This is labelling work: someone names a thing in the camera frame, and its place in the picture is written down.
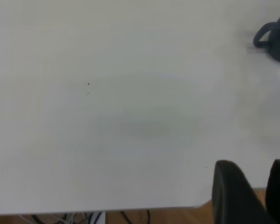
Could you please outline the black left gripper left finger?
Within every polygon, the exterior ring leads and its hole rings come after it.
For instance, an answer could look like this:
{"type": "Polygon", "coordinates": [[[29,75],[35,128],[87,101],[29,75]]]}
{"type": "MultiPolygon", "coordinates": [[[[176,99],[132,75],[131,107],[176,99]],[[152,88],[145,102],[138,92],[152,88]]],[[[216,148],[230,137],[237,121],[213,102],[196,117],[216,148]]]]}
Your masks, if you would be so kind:
{"type": "Polygon", "coordinates": [[[215,224],[276,223],[232,161],[216,162],[211,199],[215,224]]]}

